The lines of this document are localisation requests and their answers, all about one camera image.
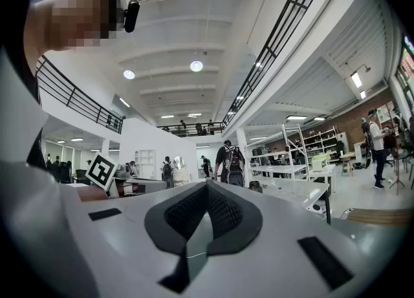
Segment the rectangular ceiling light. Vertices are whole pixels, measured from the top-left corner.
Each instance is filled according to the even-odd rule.
[[[119,100],[120,100],[120,101],[122,101],[122,103],[124,103],[124,105],[125,105],[126,107],[130,107],[130,106],[127,104],[127,102],[126,102],[125,100],[123,100],[122,98],[119,98]]]
[[[358,75],[358,73],[353,74],[352,76],[352,80],[354,81],[355,85],[357,88],[359,88],[362,85],[360,76]]]
[[[306,119],[306,116],[290,115],[287,117],[287,120],[304,120],[304,119]]]

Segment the light fixture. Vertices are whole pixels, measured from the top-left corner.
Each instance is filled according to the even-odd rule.
[[[202,62],[201,62],[201,61],[198,61],[198,60],[193,61],[193,62],[190,64],[190,69],[191,69],[193,72],[199,72],[200,70],[202,70]]]
[[[125,78],[131,80],[131,79],[133,79],[135,77],[135,74],[134,74],[134,72],[132,70],[126,70],[124,72],[124,76],[125,76]]]
[[[360,76],[358,75],[357,72],[355,72],[352,76],[351,76],[352,80],[354,81],[355,85],[357,88],[359,88],[362,85]]]
[[[123,100],[122,98],[119,98],[119,100],[120,100],[120,101],[122,101],[122,103],[124,103],[124,105],[125,105],[126,107],[130,107],[130,106],[127,104],[127,102],[126,102],[125,100]]]
[[[306,116],[290,115],[286,118],[286,120],[304,120],[304,119],[306,119]]]

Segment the brick wall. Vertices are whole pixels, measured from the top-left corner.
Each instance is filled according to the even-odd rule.
[[[394,95],[392,94],[391,90],[387,88],[386,90],[382,91],[380,94],[377,94],[375,97],[372,97],[370,100],[367,100],[365,103],[355,107],[354,109],[346,112],[345,114],[338,116],[335,119],[328,120],[323,122],[321,125],[317,125],[315,127],[309,128],[310,130],[314,131],[326,131],[332,129],[332,126],[338,127],[339,133],[346,133],[348,138],[348,146],[349,151],[354,151],[354,144],[358,142],[362,142],[364,139],[364,134],[362,133],[361,129],[361,118],[365,118],[368,120],[368,111],[372,108],[378,108],[389,101],[394,103],[394,106],[397,106],[395,102]],[[303,137],[307,137],[307,131],[309,129],[303,130],[302,134]],[[299,139],[299,134],[292,135],[290,140]],[[273,151],[276,147],[278,151],[282,151],[285,149],[285,141],[277,140],[270,144],[266,144],[269,150]]]

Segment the mirror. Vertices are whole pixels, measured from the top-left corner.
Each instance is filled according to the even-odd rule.
[[[177,169],[182,169],[185,167],[184,159],[181,156],[176,156],[174,158],[174,167]]]

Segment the white t-shirt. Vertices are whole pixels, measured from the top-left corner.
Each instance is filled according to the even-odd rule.
[[[382,138],[375,139],[377,136],[380,136],[382,134],[375,122],[369,122],[369,134],[373,139],[374,150],[384,150],[384,140]]]

